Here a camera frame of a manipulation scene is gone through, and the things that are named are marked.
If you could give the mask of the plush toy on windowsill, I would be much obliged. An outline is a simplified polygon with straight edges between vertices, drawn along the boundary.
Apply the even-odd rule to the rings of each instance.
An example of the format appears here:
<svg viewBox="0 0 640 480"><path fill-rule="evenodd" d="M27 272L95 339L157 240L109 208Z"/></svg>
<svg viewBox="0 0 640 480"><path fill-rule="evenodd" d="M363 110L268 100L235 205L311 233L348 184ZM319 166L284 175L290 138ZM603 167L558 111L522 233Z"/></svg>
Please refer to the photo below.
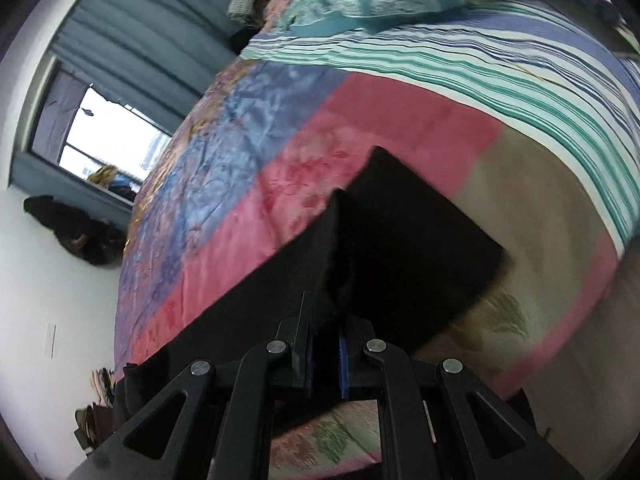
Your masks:
<svg viewBox="0 0 640 480"><path fill-rule="evenodd" d="M116 166L105 165L92 174L89 174L87 181L107 190L113 184L117 176L118 168Z"/></svg>

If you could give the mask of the blue curtain left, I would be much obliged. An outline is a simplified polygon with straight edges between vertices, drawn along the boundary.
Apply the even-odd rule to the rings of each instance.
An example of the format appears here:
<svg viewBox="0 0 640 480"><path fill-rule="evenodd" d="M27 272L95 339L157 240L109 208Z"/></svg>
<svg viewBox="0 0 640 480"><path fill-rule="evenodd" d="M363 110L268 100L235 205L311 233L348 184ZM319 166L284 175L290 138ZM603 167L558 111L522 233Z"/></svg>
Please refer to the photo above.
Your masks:
<svg viewBox="0 0 640 480"><path fill-rule="evenodd" d="M34 154L52 164L60 161L70 127L89 88L88 82L70 68L64 65L56 68L32 135L30 150Z"/></svg>

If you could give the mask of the black coat hanging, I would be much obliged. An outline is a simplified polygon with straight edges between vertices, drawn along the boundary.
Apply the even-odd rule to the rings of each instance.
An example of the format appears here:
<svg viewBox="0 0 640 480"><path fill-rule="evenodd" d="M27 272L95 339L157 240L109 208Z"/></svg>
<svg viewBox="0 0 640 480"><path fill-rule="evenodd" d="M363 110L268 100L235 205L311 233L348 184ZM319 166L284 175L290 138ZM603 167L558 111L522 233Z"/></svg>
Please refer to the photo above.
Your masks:
<svg viewBox="0 0 640 480"><path fill-rule="evenodd" d="M52 231L66 252L92 266L111 266L122 258L126 234L111 222L96 220L51 195L25 198L23 210Z"/></svg>

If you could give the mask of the black pants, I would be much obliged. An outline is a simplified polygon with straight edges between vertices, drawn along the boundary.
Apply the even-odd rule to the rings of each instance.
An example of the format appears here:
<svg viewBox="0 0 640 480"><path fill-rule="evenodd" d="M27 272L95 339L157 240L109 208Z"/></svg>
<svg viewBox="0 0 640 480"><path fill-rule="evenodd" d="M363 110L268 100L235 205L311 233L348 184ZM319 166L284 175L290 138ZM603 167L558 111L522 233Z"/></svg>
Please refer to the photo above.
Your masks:
<svg viewBox="0 0 640 480"><path fill-rule="evenodd" d="M126 422L189 364L241 359L298 315L311 292L314 349L307 411L290 429L341 400L338 343L361 322L409 354L456 322L506 274L508 256L446 197L384 148L274 256L211 304L149 359L126 367L115 420Z"/></svg>

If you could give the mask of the blue curtain right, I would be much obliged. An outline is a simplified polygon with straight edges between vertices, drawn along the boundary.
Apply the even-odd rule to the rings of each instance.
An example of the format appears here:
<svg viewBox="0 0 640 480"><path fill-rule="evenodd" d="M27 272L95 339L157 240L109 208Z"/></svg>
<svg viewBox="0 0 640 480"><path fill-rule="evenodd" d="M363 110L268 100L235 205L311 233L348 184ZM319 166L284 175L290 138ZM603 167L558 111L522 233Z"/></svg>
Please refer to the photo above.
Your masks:
<svg viewBox="0 0 640 480"><path fill-rule="evenodd" d="M143 114L186 116L236 55L231 0L77 0L54 54Z"/></svg>

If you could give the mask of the green blue striped sheet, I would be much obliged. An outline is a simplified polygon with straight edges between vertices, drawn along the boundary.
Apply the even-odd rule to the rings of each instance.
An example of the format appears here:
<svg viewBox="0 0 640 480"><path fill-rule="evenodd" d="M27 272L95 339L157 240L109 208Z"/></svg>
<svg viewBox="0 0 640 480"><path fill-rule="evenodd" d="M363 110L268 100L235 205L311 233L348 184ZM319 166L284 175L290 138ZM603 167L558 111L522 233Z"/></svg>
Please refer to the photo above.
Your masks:
<svg viewBox="0 0 640 480"><path fill-rule="evenodd" d="M241 56L386 77L481 110L572 170L616 252L639 229L639 65L540 4L501 0L382 32L259 34Z"/></svg>

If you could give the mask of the clothes pile at left edge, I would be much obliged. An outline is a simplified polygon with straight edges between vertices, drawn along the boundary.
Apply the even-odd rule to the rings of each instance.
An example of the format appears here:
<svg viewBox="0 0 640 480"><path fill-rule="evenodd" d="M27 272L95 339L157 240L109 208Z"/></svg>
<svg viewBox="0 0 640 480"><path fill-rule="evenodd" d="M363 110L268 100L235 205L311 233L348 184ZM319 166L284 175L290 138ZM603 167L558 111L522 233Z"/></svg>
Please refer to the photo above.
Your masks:
<svg viewBox="0 0 640 480"><path fill-rule="evenodd" d="M74 436L86 455L90 455L114 434L114 373L105 367L93 370L90 386L98 402L75 411Z"/></svg>

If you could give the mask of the blue curtain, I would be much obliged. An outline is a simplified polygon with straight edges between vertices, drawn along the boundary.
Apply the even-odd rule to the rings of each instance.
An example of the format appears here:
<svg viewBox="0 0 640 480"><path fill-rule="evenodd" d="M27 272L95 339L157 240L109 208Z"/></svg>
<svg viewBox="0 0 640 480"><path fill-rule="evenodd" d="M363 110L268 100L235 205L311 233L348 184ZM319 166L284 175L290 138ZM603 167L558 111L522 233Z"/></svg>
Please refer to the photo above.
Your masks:
<svg viewBox="0 0 640 480"><path fill-rule="evenodd" d="M236 55L231 0L77 0L54 54L143 114L186 116Z"/></svg>
<svg viewBox="0 0 640 480"><path fill-rule="evenodd" d="M34 154L52 164L60 161L70 127L89 88L88 82L70 68L64 65L56 68L32 135L30 150Z"/></svg>

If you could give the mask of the colourful striped satin bedspread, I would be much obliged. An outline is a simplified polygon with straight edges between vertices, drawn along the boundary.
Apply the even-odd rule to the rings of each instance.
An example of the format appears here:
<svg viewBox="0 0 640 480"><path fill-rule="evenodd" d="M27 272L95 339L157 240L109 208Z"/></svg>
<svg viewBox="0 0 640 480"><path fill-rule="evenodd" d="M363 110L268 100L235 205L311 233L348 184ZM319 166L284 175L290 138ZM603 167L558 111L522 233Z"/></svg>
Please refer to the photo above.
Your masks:
<svg viewBox="0 0 640 480"><path fill-rule="evenodd" d="M235 61L134 201L114 479L574 479L508 402L623 251L560 148L386 76Z"/></svg>

